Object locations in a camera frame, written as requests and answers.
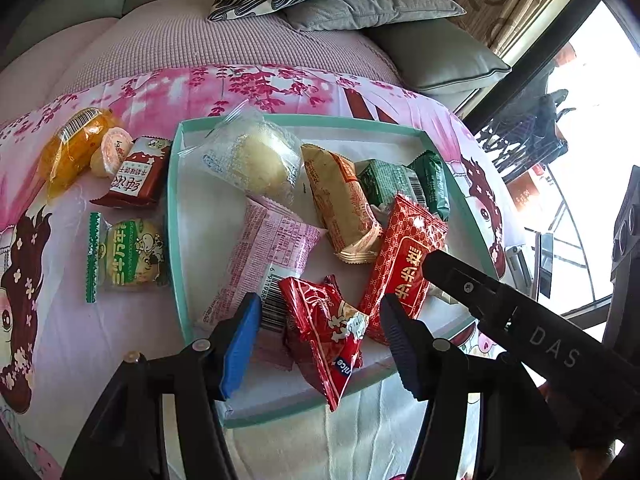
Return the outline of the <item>dark red milk snack pack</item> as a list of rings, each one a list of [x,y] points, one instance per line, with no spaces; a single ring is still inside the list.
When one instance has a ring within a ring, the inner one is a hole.
[[[111,208],[151,208],[166,183],[171,140],[140,136],[117,170],[111,186],[91,203]]]

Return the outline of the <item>pink barcode snack pack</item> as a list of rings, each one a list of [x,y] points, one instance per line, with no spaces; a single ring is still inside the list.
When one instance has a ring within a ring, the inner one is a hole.
[[[290,370],[293,359],[283,343],[288,307],[279,282],[303,275],[310,253],[325,235],[325,229],[303,222],[274,200],[249,197],[221,288],[198,325],[213,328],[231,318],[245,294],[254,292],[262,300],[262,314],[252,359]]]

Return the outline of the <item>yellow orange snack pack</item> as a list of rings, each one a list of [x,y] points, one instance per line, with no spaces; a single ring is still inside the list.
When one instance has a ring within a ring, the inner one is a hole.
[[[58,129],[43,148],[38,165],[49,202],[68,190],[88,169],[104,134],[117,125],[118,119],[111,110],[86,107]]]

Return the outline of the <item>beige brown snack pack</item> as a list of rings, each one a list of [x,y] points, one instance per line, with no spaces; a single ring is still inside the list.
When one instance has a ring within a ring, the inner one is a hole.
[[[329,231],[334,255],[344,263],[375,262],[383,228],[348,158],[303,144],[302,155],[314,206]]]

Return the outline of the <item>clear bag white pastry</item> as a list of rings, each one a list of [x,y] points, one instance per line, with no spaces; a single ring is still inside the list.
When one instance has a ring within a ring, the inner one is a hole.
[[[247,194],[284,206],[293,203],[302,166],[299,138],[247,101],[179,156]]]

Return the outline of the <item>clear green biscuit pack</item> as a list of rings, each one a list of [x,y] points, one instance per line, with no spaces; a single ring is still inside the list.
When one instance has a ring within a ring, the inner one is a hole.
[[[93,211],[88,221],[85,300],[107,289],[138,290],[168,282],[164,234],[155,222],[134,218],[108,223]]]

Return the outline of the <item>red patterned flat pack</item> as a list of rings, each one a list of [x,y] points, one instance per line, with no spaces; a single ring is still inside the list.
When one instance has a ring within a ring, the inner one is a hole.
[[[387,344],[381,323],[381,300],[397,297],[409,318],[417,318],[427,296],[422,272],[425,256],[444,248],[448,226],[407,197],[397,194],[359,310],[369,315],[367,336]]]

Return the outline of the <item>pink textured sofa cover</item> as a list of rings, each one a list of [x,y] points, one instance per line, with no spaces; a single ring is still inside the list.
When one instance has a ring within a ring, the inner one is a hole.
[[[63,93],[163,68],[273,64],[399,84],[394,63],[358,30],[299,32],[277,14],[212,23],[208,4],[156,0],[39,41],[1,72],[2,124]]]

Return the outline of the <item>light green foil pack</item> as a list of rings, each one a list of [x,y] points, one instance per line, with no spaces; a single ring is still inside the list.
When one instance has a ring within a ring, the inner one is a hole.
[[[416,173],[407,166],[367,159],[356,162],[356,176],[369,203],[380,211],[389,211],[398,194],[422,207],[426,198]]]

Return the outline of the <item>teal white cardboard tray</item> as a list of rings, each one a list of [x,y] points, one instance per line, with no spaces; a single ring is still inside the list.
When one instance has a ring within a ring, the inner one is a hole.
[[[427,126],[410,128],[375,120],[318,115],[270,115],[269,120],[288,129],[304,143],[311,143],[341,154],[354,162],[377,158],[408,164],[425,150],[445,158],[445,141],[457,141],[452,127],[434,130]],[[221,117],[185,120],[177,127],[167,182],[168,250],[172,284],[183,339],[188,344],[204,336],[198,322],[212,303],[226,277],[235,241],[240,235],[245,200],[242,193],[208,174],[196,164],[195,152],[182,150],[198,146],[207,133],[222,122]],[[496,276],[481,231],[466,202],[465,192],[447,172],[450,217],[447,246],[450,254]],[[295,200],[290,206],[307,223],[317,222],[306,174],[298,180]],[[318,283],[334,274],[349,302],[357,302],[367,285],[371,266],[342,263],[331,245],[322,240],[311,252],[303,279]],[[469,310],[461,304],[427,296],[420,321],[435,337],[451,338],[473,323]],[[366,338],[362,345],[363,363],[355,370],[346,394],[373,385],[395,373],[390,350]],[[244,374],[240,388],[228,401],[218,403],[222,423],[238,428],[270,422],[288,415],[326,405],[326,400],[306,382],[297,366],[282,370],[263,362],[253,362]]]

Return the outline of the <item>jelly cup pink lid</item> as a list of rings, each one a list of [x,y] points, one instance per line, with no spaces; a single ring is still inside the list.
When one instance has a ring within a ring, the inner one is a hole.
[[[134,139],[125,129],[109,128],[91,156],[91,173],[98,178],[113,179],[133,145]]]

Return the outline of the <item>dark green biscuit pack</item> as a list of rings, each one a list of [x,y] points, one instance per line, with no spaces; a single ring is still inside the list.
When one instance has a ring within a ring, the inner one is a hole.
[[[450,215],[449,194],[445,165],[439,154],[425,151],[409,165],[409,168],[419,179],[427,209],[447,222]]]

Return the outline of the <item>grey cushion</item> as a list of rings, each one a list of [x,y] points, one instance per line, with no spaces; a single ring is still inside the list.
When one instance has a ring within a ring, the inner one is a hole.
[[[281,14],[296,30],[324,32],[456,18],[465,10],[454,0],[307,0]]]

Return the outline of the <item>grey green sofa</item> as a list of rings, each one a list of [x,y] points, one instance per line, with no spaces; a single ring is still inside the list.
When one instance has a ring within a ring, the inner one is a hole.
[[[316,0],[222,23],[207,17],[213,1],[36,0],[2,44],[2,119],[162,68],[314,68],[398,84],[448,108],[510,70],[457,26],[451,0]]]

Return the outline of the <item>red nice snack pack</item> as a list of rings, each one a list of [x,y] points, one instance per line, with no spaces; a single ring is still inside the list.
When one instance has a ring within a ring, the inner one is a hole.
[[[291,276],[278,287],[286,305],[285,349],[334,412],[362,365],[369,317],[345,301],[333,275],[319,283]]]

